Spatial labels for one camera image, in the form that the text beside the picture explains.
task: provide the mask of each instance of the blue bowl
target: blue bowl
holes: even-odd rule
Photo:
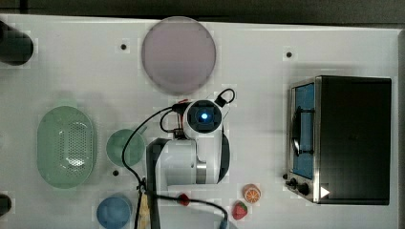
[[[107,229],[120,229],[131,217],[132,205],[127,198],[110,197],[104,199],[97,208],[98,222]]]

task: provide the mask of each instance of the dark background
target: dark background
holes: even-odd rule
[[[0,0],[0,13],[154,19],[181,15],[200,21],[405,29],[405,0]],[[405,228],[404,32],[399,36],[399,228]]]

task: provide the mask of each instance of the teal bowl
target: teal bowl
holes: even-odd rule
[[[145,153],[146,146],[142,137],[142,133],[146,130],[146,127],[141,128],[131,139],[127,149],[125,150],[125,162],[129,166],[133,166],[140,162]],[[117,166],[124,167],[122,163],[122,149],[125,146],[128,138],[134,131],[131,130],[119,130],[113,133],[107,142],[107,156]]]

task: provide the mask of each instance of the toaster oven window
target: toaster oven window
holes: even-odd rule
[[[295,115],[300,122],[295,122],[300,128],[299,147],[294,154],[293,173],[312,179],[313,171],[313,114],[315,109],[315,87],[308,84],[295,88]]]

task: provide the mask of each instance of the black cable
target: black cable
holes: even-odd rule
[[[233,91],[233,89],[225,89],[225,90],[223,90],[220,94],[218,94],[218,97],[222,97],[222,95],[224,94],[224,93],[226,93],[226,92],[229,92],[229,91],[231,91],[232,92],[232,98],[229,100],[229,101],[227,101],[226,103],[231,103],[231,102],[233,102],[233,100],[235,99],[235,91]]]
[[[161,199],[166,199],[166,200],[175,200],[175,201],[182,201],[182,200],[183,200],[183,199],[181,199],[181,198],[172,198],[172,197],[157,195],[157,194],[149,193],[149,192],[146,192],[146,194],[147,194],[147,195],[152,195],[152,196],[154,196],[155,198],[161,198]],[[189,199],[188,201],[190,201],[190,202],[203,203],[203,204],[206,204],[206,205],[215,207],[215,208],[217,208],[217,209],[220,209],[220,210],[224,213],[224,220],[228,220],[228,214],[227,214],[226,210],[225,210],[222,206],[220,206],[220,205],[218,205],[218,204],[215,204],[215,203],[213,203],[213,202],[208,202],[208,201],[200,200],[200,199],[195,199],[195,198],[191,198],[191,199]]]
[[[146,122],[148,122],[150,119],[152,119],[154,116],[160,114],[161,112],[167,111],[167,110],[171,110],[172,107],[167,107],[165,109],[162,109],[154,114],[152,114],[150,117],[148,117],[146,120],[144,120],[133,132],[132,134],[129,136],[127,142],[124,145],[124,148],[122,149],[122,155],[121,155],[121,160],[122,160],[122,164],[124,164],[125,168],[127,168],[127,170],[129,170],[133,175],[135,175],[135,177],[138,180],[139,185],[141,185],[142,181],[140,180],[139,175],[137,174],[137,172],[135,172],[133,169],[131,169],[131,167],[129,167],[129,165],[125,162],[125,150],[129,145],[129,142],[131,141],[132,137],[134,137],[134,135],[137,133],[137,131],[143,126],[145,125]]]
[[[178,126],[179,126],[179,129],[180,129],[180,118],[179,118],[179,114],[178,114]]]
[[[170,111],[166,112],[166,113],[163,114],[163,115],[161,116],[161,118],[160,118],[160,128],[161,128],[162,131],[164,131],[164,132],[166,132],[166,133],[173,133],[173,132],[174,132],[174,131],[172,131],[172,130],[166,130],[166,129],[163,128],[163,120],[164,120],[164,118],[165,118],[169,113],[171,113],[171,112],[173,112],[173,111],[170,110]]]
[[[138,220],[139,220],[139,210],[140,210],[140,203],[142,202],[142,191],[139,188],[139,198],[138,198],[138,206],[137,206],[137,212],[135,213],[135,221],[134,221],[134,228],[138,228]]]
[[[232,99],[231,99],[228,103],[230,103],[230,102],[233,101],[233,99],[234,99],[234,97],[235,97],[235,92],[233,92],[233,93],[234,93],[234,95],[233,95]],[[132,134],[129,136],[127,142],[125,143],[124,148],[122,149],[122,155],[121,155],[122,163],[124,164],[124,166],[125,166],[126,169],[128,169],[133,175],[135,175],[135,177],[137,178],[138,183],[139,183],[139,186],[137,187],[137,188],[139,189],[139,202],[138,202],[137,212],[136,212],[135,221],[134,221],[134,228],[135,228],[135,229],[138,228],[139,210],[140,210],[140,205],[141,205],[141,202],[142,202],[142,199],[141,199],[141,198],[142,198],[142,191],[141,191],[141,189],[142,189],[142,187],[143,187],[143,188],[146,190],[146,183],[145,183],[145,179],[140,180],[140,177],[139,177],[139,175],[137,174],[137,172],[135,172],[135,171],[134,171],[131,167],[129,167],[129,165],[126,163],[126,161],[125,161],[125,150],[126,150],[126,148],[128,147],[129,143],[131,142],[131,139],[132,139],[132,138],[134,137],[134,135],[137,133],[137,131],[138,131],[146,122],[148,122],[150,119],[152,119],[154,116],[156,116],[156,115],[158,115],[158,114],[160,114],[160,113],[162,113],[162,112],[164,112],[164,111],[168,111],[168,112],[166,112],[166,113],[162,116],[162,118],[160,119],[160,127],[162,128],[162,123],[161,123],[161,122],[162,122],[163,118],[164,118],[166,115],[168,115],[169,113],[172,112],[172,107],[164,108],[164,109],[162,109],[162,110],[160,110],[160,111],[158,111],[158,112],[152,114],[150,117],[148,117],[146,120],[144,120],[144,121],[132,132]],[[182,200],[181,198],[171,198],[171,197],[167,197],[167,196],[157,195],[157,194],[154,194],[154,193],[152,193],[151,195],[153,195],[153,196],[156,197],[156,198],[161,198],[161,199]],[[221,228],[221,229],[222,229],[222,228],[226,228],[227,221],[228,221],[228,213],[226,212],[226,210],[225,210],[222,206],[217,205],[217,204],[212,203],[212,202],[200,200],[200,199],[193,199],[193,198],[191,198],[191,199],[189,199],[189,201],[190,201],[190,202],[203,203],[203,204],[206,204],[206,205],[215,207],[215,208],[217,208],[217,209],[220,209],[220,210],[224,213],[224,220],[221,222],[220,228]]]

